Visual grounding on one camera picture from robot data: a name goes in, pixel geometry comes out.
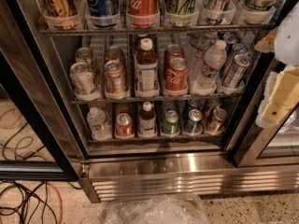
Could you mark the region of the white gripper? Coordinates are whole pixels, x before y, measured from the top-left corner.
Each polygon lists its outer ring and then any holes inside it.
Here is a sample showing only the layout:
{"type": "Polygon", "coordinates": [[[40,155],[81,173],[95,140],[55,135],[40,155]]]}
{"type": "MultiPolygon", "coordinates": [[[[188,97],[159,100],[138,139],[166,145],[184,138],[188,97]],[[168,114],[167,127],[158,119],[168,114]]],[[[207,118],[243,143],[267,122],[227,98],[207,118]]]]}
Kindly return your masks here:
{"type": "Polygon", "coordinates": [[[263,100],[255,120],[261,128],[278,125],[299,103],[299,2],[274,28],[254,46],[263,53],[275,52],[278,61],[287,64],[279,73],[271,72],[266,80],[263,100]]]}

